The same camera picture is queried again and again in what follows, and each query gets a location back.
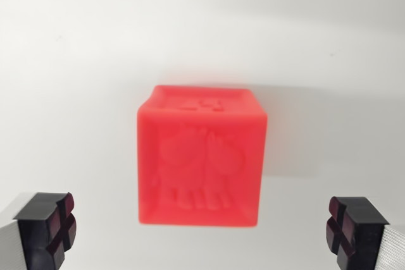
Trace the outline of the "gripper right finger with black rubber pad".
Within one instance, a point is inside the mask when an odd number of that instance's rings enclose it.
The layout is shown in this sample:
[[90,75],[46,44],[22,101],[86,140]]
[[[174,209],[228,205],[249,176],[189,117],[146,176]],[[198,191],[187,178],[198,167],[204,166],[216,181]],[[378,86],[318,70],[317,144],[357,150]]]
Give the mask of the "gripper right finger with black rubber pad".
[[404,225],[390,224],[366,197],[332,197],[329,250],[342,270],[404,270]]

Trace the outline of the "gripper left finger with black rubber pad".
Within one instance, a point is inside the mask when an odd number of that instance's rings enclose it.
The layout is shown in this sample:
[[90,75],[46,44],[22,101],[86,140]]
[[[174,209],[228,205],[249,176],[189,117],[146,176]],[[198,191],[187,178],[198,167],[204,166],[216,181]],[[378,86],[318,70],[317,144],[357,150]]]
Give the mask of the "gripper left finger with black rubber pad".
[[59,269],[77,222],[68,193],[25,192],[1,211],[1,269]]

